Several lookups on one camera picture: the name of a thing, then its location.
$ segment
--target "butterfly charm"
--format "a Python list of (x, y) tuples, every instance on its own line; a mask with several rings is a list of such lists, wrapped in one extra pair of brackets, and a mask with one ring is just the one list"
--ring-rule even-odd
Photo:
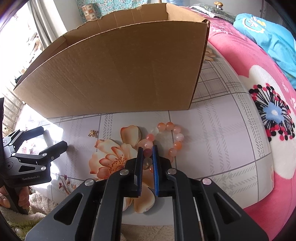
[(95, 138), (97, 138), (97, 132), (98, 131), (95, 131), (95, 130), (91, 130), (91, 132), (89, 133), (89, 137), (95, 137)]

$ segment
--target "blue pillow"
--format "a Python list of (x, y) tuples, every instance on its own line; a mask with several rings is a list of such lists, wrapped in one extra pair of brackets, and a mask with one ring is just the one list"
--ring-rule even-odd
[(296, 89), (296, 42), (290, 31), (247, 13), (237, 15), (233, 26), (264, 49)]

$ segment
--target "metal screw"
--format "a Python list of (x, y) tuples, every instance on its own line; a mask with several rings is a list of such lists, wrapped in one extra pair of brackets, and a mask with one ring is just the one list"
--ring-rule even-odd
[(129, 174), (129, 170), (127, 170), (127, 169), (122, 169), (122, 170), (119, 172), (119, 174), (125, 176), (125, 175)]
[(204, 178), (204, 179), (202, 180), (202, 183), (205, 184), (205, 185), (210, 185), (210, 184), (212, 183), (212, 181), (211, 181), (211, 179), (209, 179), (209, 178)]
[(175, 168), (170, 168), (168, 170), (168, 174), (175, 175), (176, 173), (177, 173), (177, 170)]
[(85, 186), (92, 186), (94, 184), (94, 180), (92, 179), (87, 179), (84, 182)]

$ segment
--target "human hand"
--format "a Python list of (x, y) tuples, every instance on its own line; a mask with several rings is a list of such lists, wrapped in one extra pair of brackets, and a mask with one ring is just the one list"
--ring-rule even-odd
[[(0, 188), (0, 206), (10, 208), (9, 200), (5, 197), (8, 195), (6, 188), (3, 186)], [(19, 193), (19, 202), (18, 205), (23, 209), (30, 207), (29, 202), (29, 188), (23, 187)]]

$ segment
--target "cardboard box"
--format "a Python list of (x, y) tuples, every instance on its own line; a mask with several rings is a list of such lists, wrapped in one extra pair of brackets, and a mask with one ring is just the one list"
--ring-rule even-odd
[(49, 45), (15, 93), (46, 118), (187, 110), (209, 24), (166, 3), (110, 13)]

